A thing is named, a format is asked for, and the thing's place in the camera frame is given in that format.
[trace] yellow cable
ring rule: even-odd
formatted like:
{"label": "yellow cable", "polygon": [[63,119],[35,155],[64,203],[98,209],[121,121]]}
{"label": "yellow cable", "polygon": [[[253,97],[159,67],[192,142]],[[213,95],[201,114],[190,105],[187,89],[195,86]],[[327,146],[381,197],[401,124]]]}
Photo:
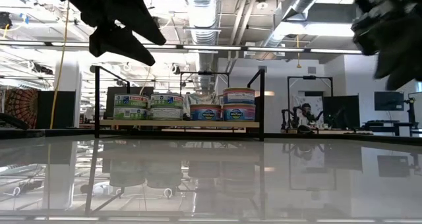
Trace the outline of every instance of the yellow cable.
{"label": "yellow cable", "polygon": [[5,33],[3,34],[3,39],[6,38],[7,30],[9,29],[9,24],[6,25]]}
{"label": "yellow cable", "polygon": [[[57,93],[59,91],[60,85],[60,77],[61,77],[61,69],[63,68],[63,60],[65,59],[65,50],[66,50],[66,42],[67,42],[67,25],[69,23],[69,9],[70,9],[70,2],[67,1],[67,14],[66,14],[66,23],[65,23],[65,43],[63,44],[63,50],[61,52],[61,60],[60,60],[60,67],[59,67],[59,75],[57,76],[57,83],[54,89],[54,97],[53,97],[53,106],[51,108],[51,120],[50,120],[50,129],[53,129],[54,123],[54,112],[55,112],[55,102],[57,100]],[[50,155],[51,155],[51,144],[48,144],[48,155],[47,155],[47,176],[48,176],[48,189],[47,189],[47,219],[49,219],[49,211],[50,211]]]}
{"label": "yellow cable", "polygon": [[140,89],[140,92],[139,92],[139,95],[140,95],[140,96],[142,95],[142,92],[144,91],[144,88],[145,88],[146,82],[148,81],[148,77],[150,76],[151,68],[152,68],[152,67],[150,67],[150,69],[148,69],[148,75],[146,75],[146,79],[145,79],[145,82],[144,82],[144,86],[142,87],[142,89]]}
{"label": "yellow cable", "polygon": [[[299,35],[297,35],[297,47],[299,48]],[[297,68],[301,69],[301,54],[297,53]]]}

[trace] metal shelf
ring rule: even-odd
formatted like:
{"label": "metal shelf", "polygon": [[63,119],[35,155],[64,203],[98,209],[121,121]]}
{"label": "metal shelf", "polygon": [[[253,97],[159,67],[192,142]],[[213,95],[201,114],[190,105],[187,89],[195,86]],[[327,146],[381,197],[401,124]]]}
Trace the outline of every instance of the metal shelf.
{"label": "metal shelf", "polygon": [[197,126],[197,127],[236,127],[259,128],[259,122],[226,121],[145,121],[145,120],[101,120],[100,125],[110,126]]}

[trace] food can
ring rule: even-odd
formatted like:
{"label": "food can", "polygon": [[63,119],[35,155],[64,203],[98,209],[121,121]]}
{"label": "food can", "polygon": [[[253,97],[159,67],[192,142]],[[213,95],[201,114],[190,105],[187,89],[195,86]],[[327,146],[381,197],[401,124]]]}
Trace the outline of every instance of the food can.
{"label": "food can", "polygon": [[226,88],[223,90],[224,104],[255,104],[255,90],[250,88]]}
{"label": "food can", "polygon": [[114,119],[145,120],[147,119],[147,112],[147,109],[141,108],[116,107],[113,117]]}
{"label": "food can", "polygon": [[151,108],[152,120],[180,121],[183,118],[183,110],[179,108]]}
{"label": "food can", "polygon": [[178,94],[152,94],[151,108],[183,108],[183,97]]}
{"label": "food can", "polygon": [[255,105],[227,104],[223,106],[224,121],[255,121]]}
{"label": "food can", "polygon": [[148,105],[149,98],[146,96],[132,94],[115,94],[114,108],[116,107],[136,107],[145,109]]}
{"label": "food can", "polygon": [[192,121],[219,121],[221,105],[191,105]]}

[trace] ventilation duct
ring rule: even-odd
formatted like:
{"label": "ventilation duct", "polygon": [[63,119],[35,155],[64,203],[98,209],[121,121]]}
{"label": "ventilation duct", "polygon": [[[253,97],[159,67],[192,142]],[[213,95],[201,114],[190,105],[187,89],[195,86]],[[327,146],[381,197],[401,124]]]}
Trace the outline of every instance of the ventilation duct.
{"label": "ventilation duct", "polygon": [[[213,30],[203,30],[203,28],[216,28],[218,25],[218,0],[187,0],[189,3],[189,24],[193,28],[192,39],[198,45],[216,45],[218,32]],[[217,62],[214,54],[198,53],[196,58],[196,69],[200,71],[217,71]],[[215,77],[199,78],[202,92],[209,93],[214,89],[212,82]]]}
{"label": "ventilation duct", "polygon": [[263,47],[278,47],[287,34],[299,34],[303,26],[284,22],[283,20],[292,18],[293,20],[306,20],[307,11],[317,0],[287,0],[279,7],[276,17],[281,17],[281,22],[270,36],[262,43]]}

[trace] green can label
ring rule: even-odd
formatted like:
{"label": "green can label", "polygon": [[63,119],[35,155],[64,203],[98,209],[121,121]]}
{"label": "green can label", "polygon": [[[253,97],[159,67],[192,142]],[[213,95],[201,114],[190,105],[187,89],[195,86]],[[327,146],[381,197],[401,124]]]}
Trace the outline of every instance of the green can label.
{"label": "green can label", "polygon": [[183,108],[183,98],[171,95],[152,96],[151,108],[153,107]]}
{"label": "green can label", "polygon": [[114,119],[135,119],[143,120],[147,118],[146,109],[137,108],[115,108]]}
{"label": "green can label", "polygon": [[115,95],[115,107],[139,107],[146,108],[148,105],[148,98],[143,96],[130,96],[130,95]]}

